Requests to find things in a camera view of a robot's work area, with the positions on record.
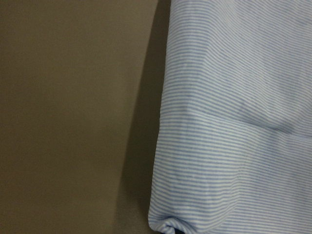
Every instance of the garment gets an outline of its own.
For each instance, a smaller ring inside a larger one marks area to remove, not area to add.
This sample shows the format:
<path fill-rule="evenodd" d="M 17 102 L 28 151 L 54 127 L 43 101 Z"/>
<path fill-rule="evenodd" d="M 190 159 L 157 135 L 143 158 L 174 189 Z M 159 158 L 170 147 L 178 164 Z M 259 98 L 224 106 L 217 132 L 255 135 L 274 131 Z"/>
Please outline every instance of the garment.
<path fill-rule="evenodd" d="M 172 1 L 149 224 L 312 233 L 312 1 Z"/>

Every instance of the folded shirt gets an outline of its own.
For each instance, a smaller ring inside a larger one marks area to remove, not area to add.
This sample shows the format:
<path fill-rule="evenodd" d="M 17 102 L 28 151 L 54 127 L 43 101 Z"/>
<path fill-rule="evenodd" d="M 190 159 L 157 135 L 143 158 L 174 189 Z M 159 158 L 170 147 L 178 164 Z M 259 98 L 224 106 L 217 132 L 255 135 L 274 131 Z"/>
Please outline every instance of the folded shirt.
<path fill-rule="evenodd" d="M 172 1 L 149 224 L 312 233 L 312 1 Z"/>

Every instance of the blue and white striped cloth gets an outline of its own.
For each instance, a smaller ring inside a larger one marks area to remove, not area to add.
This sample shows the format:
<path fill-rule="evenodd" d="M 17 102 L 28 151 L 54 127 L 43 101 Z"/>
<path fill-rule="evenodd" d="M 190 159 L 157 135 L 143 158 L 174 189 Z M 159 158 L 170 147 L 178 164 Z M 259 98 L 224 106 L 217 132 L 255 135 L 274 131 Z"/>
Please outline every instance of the blue and white striped cloth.
<path fill-rule="evenodd" d="M 173 0 L 149 224 L 312 234 L 312 2 Z"/>

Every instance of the brown surface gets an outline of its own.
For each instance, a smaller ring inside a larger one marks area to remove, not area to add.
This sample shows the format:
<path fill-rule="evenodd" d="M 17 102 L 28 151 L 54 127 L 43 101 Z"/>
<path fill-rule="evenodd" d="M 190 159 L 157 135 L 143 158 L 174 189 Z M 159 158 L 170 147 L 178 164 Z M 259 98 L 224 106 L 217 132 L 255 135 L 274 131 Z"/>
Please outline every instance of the brown surface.
<path fill-rule="evenodd" d="M 152 233 L 169 4 L 1 1 L 0 233 Z"/>

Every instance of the striped fabric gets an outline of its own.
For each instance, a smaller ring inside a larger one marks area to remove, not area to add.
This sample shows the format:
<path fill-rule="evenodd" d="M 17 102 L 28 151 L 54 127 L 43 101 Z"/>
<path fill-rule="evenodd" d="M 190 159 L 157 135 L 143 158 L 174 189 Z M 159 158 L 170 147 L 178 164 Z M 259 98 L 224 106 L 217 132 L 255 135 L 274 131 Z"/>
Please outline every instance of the striped fabric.
<path fill-rule="evenodd" d="M 312 234 L 311 1 L 172 1 L 149 224 Z"/>

